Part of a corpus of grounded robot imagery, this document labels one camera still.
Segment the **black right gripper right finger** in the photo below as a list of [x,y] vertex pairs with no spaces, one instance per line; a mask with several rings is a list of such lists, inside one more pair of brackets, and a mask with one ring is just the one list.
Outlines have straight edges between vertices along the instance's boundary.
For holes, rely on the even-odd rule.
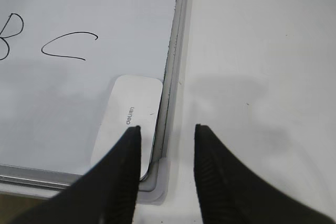
[[207,125],[194,135],[194,180],[203,223],[334,223],[245,166]]

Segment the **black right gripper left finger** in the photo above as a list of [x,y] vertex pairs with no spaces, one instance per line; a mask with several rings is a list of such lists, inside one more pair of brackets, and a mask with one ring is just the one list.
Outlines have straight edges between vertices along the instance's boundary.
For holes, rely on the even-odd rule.
[[141,169],[141,128],[128,128],[70,187],[12,223],[132,223]]

